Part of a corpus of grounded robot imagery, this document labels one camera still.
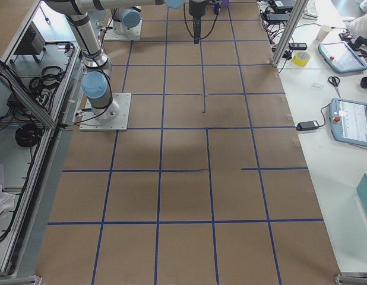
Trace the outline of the black handled scissors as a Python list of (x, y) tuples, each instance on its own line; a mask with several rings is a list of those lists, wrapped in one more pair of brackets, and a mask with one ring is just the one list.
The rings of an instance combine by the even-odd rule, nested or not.
[(339, 77), (330, 76), (330, 77), (328, 77), (328, 82), (334, 87), (338, 97), (341, 98), (340, 91), (339, 91), (339, 84), (340, 84)]

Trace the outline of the small black power adapter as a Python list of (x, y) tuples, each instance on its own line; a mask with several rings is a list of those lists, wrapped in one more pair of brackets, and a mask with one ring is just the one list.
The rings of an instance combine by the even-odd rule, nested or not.
[(319, 123), (317, 121), (305, 121), (299, 122), (296, 125), (297, 131), (313, 131), (319, 128)]

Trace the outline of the white crumpled cloth left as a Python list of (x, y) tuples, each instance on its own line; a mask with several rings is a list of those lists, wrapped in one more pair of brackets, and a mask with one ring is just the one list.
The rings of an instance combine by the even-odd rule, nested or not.
[(15, 210), (15, 195), (5, 190), (4, 166), (0, 164), (0, 219)]

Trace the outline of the white paper cup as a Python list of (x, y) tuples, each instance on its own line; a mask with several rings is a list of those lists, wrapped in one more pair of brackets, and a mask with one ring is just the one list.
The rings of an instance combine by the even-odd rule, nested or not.
[(316, 41), (322, 42), (332, 30), (333, 29), (330, 26), (322, 25), (316, 36)]

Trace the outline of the teach pendant tablet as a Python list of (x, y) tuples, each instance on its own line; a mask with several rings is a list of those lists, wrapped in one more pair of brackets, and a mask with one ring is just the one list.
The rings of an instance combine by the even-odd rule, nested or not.
[(367, 147), (367, 103), (333, 98), (329, 110), (335, 140)]
[(318, 51), (335, 72), (348, 73), (367, 70), (367, 63), (346, 42), (320, 43)]

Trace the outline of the black power adapter brick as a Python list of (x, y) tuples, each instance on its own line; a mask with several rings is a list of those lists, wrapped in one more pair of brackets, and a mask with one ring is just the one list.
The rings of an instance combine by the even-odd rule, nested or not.
[(270, 5), (278, 9), (292, 9), (296, 1), (295, 0), (272, 0), (269, 1)]

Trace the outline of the far teach pendant tablet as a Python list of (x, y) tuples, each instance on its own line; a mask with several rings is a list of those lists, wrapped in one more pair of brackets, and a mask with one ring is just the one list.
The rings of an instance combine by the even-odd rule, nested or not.
[(348, 73), (367, 70), (367, 63), (346, 42), (320, 43), (318, 51), (335, 72)]

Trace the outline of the near teach pendant tablet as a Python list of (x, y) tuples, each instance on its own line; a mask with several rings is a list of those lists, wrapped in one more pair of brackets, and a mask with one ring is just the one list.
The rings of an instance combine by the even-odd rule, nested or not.
[(367, 147), (367, 103), (333, 98), (329, 110), (335, 140)]

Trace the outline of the aluminium side rail frame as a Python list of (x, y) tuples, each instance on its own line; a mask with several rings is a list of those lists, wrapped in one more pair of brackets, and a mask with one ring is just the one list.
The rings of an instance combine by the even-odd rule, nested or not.
[[(10, 63), (39, 5), (39, 1), (0, 1), (0, 60), (11, 68), (19, 67), (17, 74), (24, 80), (35, 77), (47, 65), (61, 63), (66, 69), (53, 108), (48, 110), (34, 101), (0, 66), (0, 116), (9, 113), (0, 122), (0, 179), (4, 180), (3, 191), (15, 198), (14, 209), (0, 219), (0, 278), (8, 276), (15, 265), (13, 256), (21, 228), (80, 52), (76, 41), (50, 42), (41, 63), (25, 57)], [(31, 122), (43, 135), (34, 147), (20, 147), (15, 132)]]

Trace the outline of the aluminium frame post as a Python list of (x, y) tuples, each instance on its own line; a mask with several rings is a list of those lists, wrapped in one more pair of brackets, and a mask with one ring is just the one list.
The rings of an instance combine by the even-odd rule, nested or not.
[(289, 40), (297, 27), (299, 20), (302, 18), (302, 14), (307, 6), (308, 0), (298, 0), (295, 3), (295, 6), (292, 9), (292, 13), (289, 17), (287, 25), (284, 29), (284, 32), (279, 40), (279, 43), (276, 47), (276, 50), (273, 54), (273, 58), (271, 61), (271, 65), (274, 68), (278, 67), (281, 57), (284, 54), (284, 51), (289, 43)]

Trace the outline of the yellow tape roll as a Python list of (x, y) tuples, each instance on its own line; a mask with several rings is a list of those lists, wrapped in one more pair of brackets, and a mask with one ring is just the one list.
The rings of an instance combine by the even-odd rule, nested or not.
[(298, 51), (294, 54), (292, 62), (299, 67), (305, 67), (309, 62), (311, 55), (306, 51)]

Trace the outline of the black remote phone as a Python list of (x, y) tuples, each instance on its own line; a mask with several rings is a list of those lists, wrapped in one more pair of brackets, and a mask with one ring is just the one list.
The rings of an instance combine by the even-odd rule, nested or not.
[(307, 50), (308, 46), (306, 43), (289, 43), (288, 48), (290, 50)]

